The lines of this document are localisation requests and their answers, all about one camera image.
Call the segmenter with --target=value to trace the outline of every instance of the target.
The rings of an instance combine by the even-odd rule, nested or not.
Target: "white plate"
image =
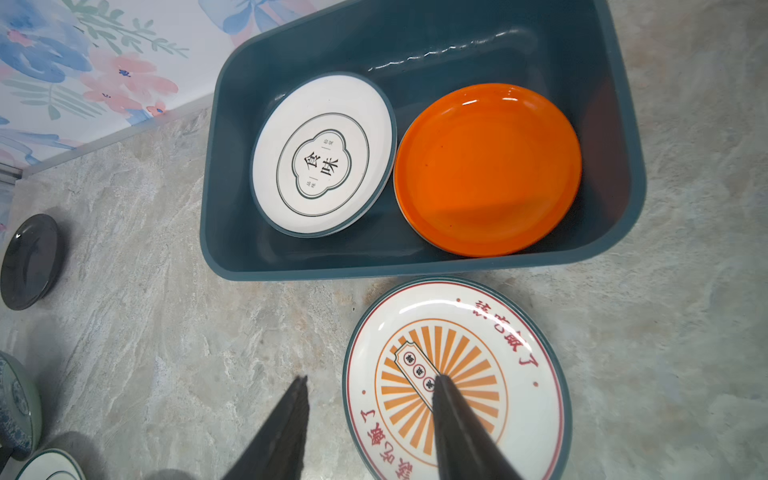
[[[559,478],[571,444],[571,404],[551,347],[514,303],[451,277],[386,293],[349,341],[344,407],[374,476],[437,480],[437,372],[452,378],[523,478]]]
[[[85,475],[67,452],[49,449],[30,458],[16,480],[85,480]]]
[[[381,194],[395,157],[395,115],[354,74],[315,78],[288,94],[253,149],[259,210],[278,230],[323,237],[358,220]]]

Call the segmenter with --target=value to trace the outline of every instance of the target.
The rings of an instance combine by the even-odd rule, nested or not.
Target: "plate with orange sunburst design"
[[[571,403],[544,335],[503,295],[431,277],[374,302],[346,353],[347,423],[369,470],[384,479],[437,479],[432,392],[446,375],[525,480],[560,478]]]

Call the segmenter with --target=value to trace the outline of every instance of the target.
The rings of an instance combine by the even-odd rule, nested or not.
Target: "orange sunburst rays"
[[[381,368],[380,392],[393,432],[428,457],[435,444],[434,385],[429,380],[438,373],[451,377],[489,434],[500,426],[500,380],[488,354],[457,330],[435,325],[413,328],[393,339]]]

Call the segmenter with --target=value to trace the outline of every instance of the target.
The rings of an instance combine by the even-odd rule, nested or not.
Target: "plastic basin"
[[[351,71],[381,87],[395,110],[398,141],[426,107],[459,88],[501,82],[537,91],[565,113],[581,142],[584,171],[573,206],[535,245],[495,258],[459,257],[424,241],[401,214],[391,180],[368,213],[339,233],[302,239],[278,232],[253,202],[253,145],[285,93],[330,71]],[[570,263],[608,250],[632,228],[645,187],[604,0],[358,0],[259,35],[224,64],[210,122],[200,245],[209,266],[229,280]]]

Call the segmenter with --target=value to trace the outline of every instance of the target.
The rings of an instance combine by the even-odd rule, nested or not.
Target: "plate rim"
[[[311,232],[311,233],[301,233],[301,232],[294,232],[292,230],[288,230],[284,227],[281,227],[277,223],[274,222],[267,214],[264,212],[263,208],[261,207],[261,204],[259,203],[259,199],[256,196],[256,188],[253,185],[253,163],[256,160],[254,154],[256,153],[256,145],[259,143],[259,139],[261,138],[261,134],[263,133],[264,127],[266,127],[266,123],[268,120],[272,117],[272,115],[275,113],[277,108],[283,104],[283,102],[296,90],[303,87],[306,84],[309,84],[312,81],[318,80],[323,77],[330,77],[333,75],[343,75],[346,77],[354,77],[358,80],[362,80],[371,87],[373,87],[374,90],[376,90],[376,93],[379,94],[382,100],[384,100],[384,105],[386,106],[387,112],[389,113],[389,120],[390,124],[392,125],[392,146],[389,151],[389,159],[387,160],[387,166],[384,171],[384,174],[382,175],[381,180],[379,181],[379,184],[376,186],[376,189],[373,191],[371,196],[366,200],[366,202],[363,204],[362,207],[360,207],[354,214],[350,215],[349,218],[344,220],[343,222],[330,227],[325,230],[321,230],[319,232]],[[395,156],[397,153],[397,121],[395,119],[395,110],[392,108],[392,104],[389,103],[389,99],[387,98],[384,91],[381,89],[380,86],[375,84],[373,81],[371,81],[369,78],[363,77],[360,74],[353,73],[351,71],[330,71],[326,72],[324,74],[317,75],[315,77],[310,78],[307,81],[302,82],[301,84],[297,85],[295,88],[291,89],[288,93],[286,93],[279,102],[270,110],[270,113],[266,116],[266,119],[264,120],[264,123],[259,128],[259,133],[256,135],[256,140],[253,142],[253,148],[251,148],[250,151],[250,162],[249,162],[249,169],[248,169],[248,182],[250,184],[250,195],[253,198],[253,202],[256,204],[256,209],[259,211],[259,215],[275,230],[284,233],[286,235],[290,235],[291,237],[296,238],[320,238],[320,237],[327,237],[328,235],[331,235],[333,233],[338,233],[341,230],[344,230],[345,228],[349,227],[353,223],[355,223],[357,220],[360,219],[363,215],[366,214],[368,210],[373,206],[373,204],[376,202],[376,200],[379,199],[379,196],[384,191],[384,187],[386,187],[387,181],[389,181],[389,178],[392,176],[392,170],[395,166]]]
[[[382,477],[376,471],[376,468],[371,464],[371,462],[368,460],[368,456],[362,450],[362,446],[360,445],[360,442],[357,439],[357,435],[355,435],[354,433],[351,415],[349,414],[349,396],[347,392],[346,379],[348,376],[347,370],[349,366],[350,354],[352,353],[352,347],[354,346],[357,340],[357,337],[360,333],[360,330],[362,329],[362,326],[366,323],[366,321],[371,316],[371,314],[377,308],[379,308],[380,305],[382,305],[385,301],[389,300],[392,296],[394,296],[398,292],[403,291],[412,286],[417,286],[424,283],[454,283],[459,286],[468,286],[468,287],[480,290],[483,293],[495,298],[501,304],[508,307],[514,313],[519,315],[520,319],[537,336],[541,344],[541,348],[547,353],[547,355],[549,356],[549,359],[551,360],[552,369],[554,370],[555,379],[557,380],[557,383],[560,387],[561,398],[563,403],[563,436],[562,436],[562,442],[560,444],[560,453],[558,454],[558,458],[554,463],[554,467],[551,470],[551,474],[548,477],[545,476],[543,480],[559,480],[559,478],[563,475],[565,466],[568,463],[568,456],[571,451],[571,437],[573,434],[573,412],[572,412],[572,405],[571,405],[571,394],[570,394],[570,390],[568,389],[568,383],[565,379],[565,374],[560,365],[560,361],[555,355],[554,350],[552,349],[552,346],[549,343],[549,340],[547,340],[547,337],[538,328],[536,323],[534,323],[533,319],[530,316],[528,316],[528,314],[522,308],[520,308],[517,305],[517,303],[511,301],[509,298],[507,298],[507,296],[501,294],[496,290],[493,290],[492,288],[486,285],[475,282],[473,280],[468,280],[466,278],[453,276],[453,275],[424,276],[414,280],[410,280],[405,283],[400,283],[399,285],[396,285],[393,288],[389,289],[387,292],[381,295],[378,299],[376,299],[376,301],[373,302],[370,307],[368,307],[368,309],[364,312],[364,314],[361,315],[360,320],[358,320],[357,325],[355,325],[355,329],[353,330],[352,335],[349,338],[349,343],[347,344],[347,347],[346,347],[346,353],[344,354],[344,363],[343,363],[342,375],[341,375],[342,403],[344,405],[344,416],[346,417],[347,429],[349,430],[349,435],[352,437],[352,440],[355,444],[355,448],[357,449],[357,452],[360,455],[360,458],[362,459],[363,463],[366,465],[371,475],[373,475],[373,478],[382,478]]]
[[[24,464],[21,470],[19,470],[18,474],[15,477],[15,480],[19,480],[22,477],[22,474],[24,473],[24,470],[27,469],[27,467],[37,458],[40,456],[43,456],[48,453],[58,453],[59,455],[63,456],[67,459],[68,462],[72,464],[74,467],[74,470],[78,473],[78,476],[80,477],[79,480],[85,480],[85,474],[83,473],[82,468],[80,468],[80,465],[78,462],[72,457],[72,455],[69,455],[69,453],[65,452],[62,449],[45,449],[41,450],[40,452],[35,453],[32,457],[27,460],[27,462]]]

